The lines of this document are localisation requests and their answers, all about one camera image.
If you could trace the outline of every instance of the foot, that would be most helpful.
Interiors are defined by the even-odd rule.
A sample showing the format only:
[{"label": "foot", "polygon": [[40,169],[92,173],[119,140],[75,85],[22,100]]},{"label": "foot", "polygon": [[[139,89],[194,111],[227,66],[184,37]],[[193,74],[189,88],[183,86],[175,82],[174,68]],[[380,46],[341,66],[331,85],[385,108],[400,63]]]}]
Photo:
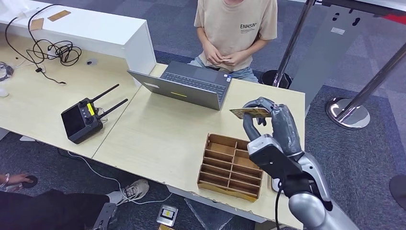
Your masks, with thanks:
[{"label": "foot", "polygon": [[126,188],[122,189],[124,196],[127,197],[128,199],[123,197],[120,200],[120,202],[118,202],[117,205],[129,202],[129,199],[130,200],[139,200],[147,194],[148,190],[149,190],[149,184],[148,184],[147,180],[142,179],[142,180],[135,181],[134,183],[127,186]]}]

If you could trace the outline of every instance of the stanchion base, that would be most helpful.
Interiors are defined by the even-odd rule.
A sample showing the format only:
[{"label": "stanchion base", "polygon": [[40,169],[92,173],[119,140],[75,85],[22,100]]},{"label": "stanchion base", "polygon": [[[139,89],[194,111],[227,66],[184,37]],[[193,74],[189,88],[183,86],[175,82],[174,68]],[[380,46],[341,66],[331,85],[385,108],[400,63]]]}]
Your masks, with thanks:
[{"label": "stanchion base", "polygon": [[369,124],[371,117],[368,110],[361,105],[344,121],[340,122],[336,117],[345,109],[345,107],[351,102],[348,98],[333,98],[326,104],[326,113],[328,117],[337,125],[347,129],[360,129]]},{"label": "stanchion base", "polygon": [[[273,81],[275,80],[277,70],[268,70],[263,75],[261,76],[261,82],[264,85],[273,85]],[[291,86],[292,83],[292,78],[287,74],[284,73],[283,77],[281,79],[281,82],[279,83],[279,88],[283,89],[289,89],[289,86]]]},{"label": "stanchion base", "polygon": [[389,190],[400,207],[406,210],[406,175],[392,177],[389,182]]}]

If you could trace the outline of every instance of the jeans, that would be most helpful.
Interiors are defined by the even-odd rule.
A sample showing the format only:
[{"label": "jeans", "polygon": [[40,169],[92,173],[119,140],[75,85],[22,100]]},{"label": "jeans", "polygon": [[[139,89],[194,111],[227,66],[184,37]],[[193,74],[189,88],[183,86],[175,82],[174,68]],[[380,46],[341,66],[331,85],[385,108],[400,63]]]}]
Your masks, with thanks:
[{"label": "jeans", "polygon": [[[203,64],[202,60],[199,57],[196,57],[194,60],[192,60],[189,65],[207,68],[207,66]],[[257,77],[255,77],[254,72],[252,72],[252,69],[249,66],[245,69],[230,72],[230,74],[231,77],[235,79],[258,83]]]},{"label": "jeans", "polygon": [[84,230],[92,228],[106,195],[63,194],[50,190],[38,196],[0,191],[1,230]]}]

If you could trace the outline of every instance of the hand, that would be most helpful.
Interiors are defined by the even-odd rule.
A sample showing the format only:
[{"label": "hand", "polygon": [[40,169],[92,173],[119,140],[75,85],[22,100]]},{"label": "hand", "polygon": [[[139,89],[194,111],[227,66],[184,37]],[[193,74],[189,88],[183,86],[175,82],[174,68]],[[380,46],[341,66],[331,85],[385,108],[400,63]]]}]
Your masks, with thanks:
[{"label": "hand", "polygon": [[19,184],[21,182],[28,182],[32,183],[33,181],[26,178],[27,174],[26,173],[21,173],[18,175],[12,175],[9,178],[9,181],[7,182],[7,185],[13,185],[13,184]]},{"label": "hand", "polygon": [[248,55],[244,51],[236,52],[231,55],[223,57],[223,63],[229,66],[236,66],[243,60],[247,59]]},{"label": "hand", "polygon": [[206,55],[207,60],[210,61],[213,65],[222,63],[223,56],[221,56],[220,52],[218,52],[216,47],[210,42],[207,42],[203,45],[203,51]]}]

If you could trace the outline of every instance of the wooden compartment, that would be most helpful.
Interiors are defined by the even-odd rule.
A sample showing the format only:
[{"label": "wooden compartment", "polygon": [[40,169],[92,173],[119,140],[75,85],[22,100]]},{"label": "wooden compartment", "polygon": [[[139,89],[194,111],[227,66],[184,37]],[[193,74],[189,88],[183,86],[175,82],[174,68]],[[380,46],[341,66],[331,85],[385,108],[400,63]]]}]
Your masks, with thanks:
[{"label": "wooden compartment", "polygon": [[231,170],[231,163],[225,162],[225,161],[219,161],[216,159],[208,158],[208,157],[203,157],[203,164],[207,165],[212,165],[217,168],[225,169],[225,170]]},{"label": "wooden compartment", "polygon": [[259,193],[259,186],[253,186],[247,183],[241,183],[238,181],[230,181],[230,184],[228,185],[230,188],[234,188],[237,190],[241,190],[243,192],[252,194],[256,196],[257,193]]},{"label": "wooden compartment", "polygon": [[224,154],[224,153],[220,153],[220,152],[215,152],[215,151],[211,151],[206,149],[204,151],[204,156],[208,157],[208,158],[212,158],[212,159],[216,159],[216,160],[220,160],[220,161],[226,161],[226,162],[233,162],[233,155],[229,155],[229,154]]},{"label": "wooden compartment", "polygon": [[198,187],[257,200],[263,171],[249,159],[247,144],[245,140],[209,134]]},{"label": "wooden compartment", "polygon": [[206,149],[233,156],[236,145],[236,140],[232,138],[211,135],[208,138]]},{"label": "wooden compartment", "polygon": [[233,172],[241,173],[252,177],[262,178],[262,170],[260,169],[252,169],[245,166],[233,165]]},{"label": "wooden compartment", "polygon": [[253,185],[261,185],[261,179],[253,176],[247,176],[238,172],[232,172],[230,176],[231,180],[246,182]]},{"label": "wooden compartment", "polygon": [[259,167],[249,159],[248,151],[236,149],[236,154],[234,156],[233,163],[253,169],[259,169]]},{"label": "wooden compartment", "polygon": [[214,175],[219,175],[225,178],[229,178],[230,177],[230,173],[231,171],[229,170],[225,170],[222,168],[217,168],[211,165],[207,165],[207,164],[202,164],[202,168],[200,169],[201,172],[204,173],[210,173],[210,174],[214,174]]},{"label": "wooden compartment", "polygon": [[212,183],[212,184],[218,184],[218,185],[224,186],[224,187],[227,187],[227,185],[228,185],[228,179],[227,178],[211,175],[211,174],[208,174],[208,173],[205,173],[205,172],[200,173],[199,181],[205,181],[205,182],[209,182],[209,183]]}]

